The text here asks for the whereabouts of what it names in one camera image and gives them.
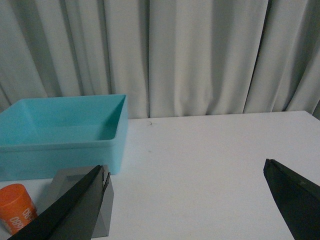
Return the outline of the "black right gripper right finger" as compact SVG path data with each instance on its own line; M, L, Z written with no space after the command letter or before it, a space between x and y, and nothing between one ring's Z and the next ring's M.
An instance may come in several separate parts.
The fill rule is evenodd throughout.
M295 240L320 238L320 186L274 159L263 175L275 204Z

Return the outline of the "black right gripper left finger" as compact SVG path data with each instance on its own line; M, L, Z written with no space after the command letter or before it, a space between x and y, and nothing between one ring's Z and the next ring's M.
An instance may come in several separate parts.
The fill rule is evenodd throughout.
M110 182L102 165L95 166L11 240L90 240Z

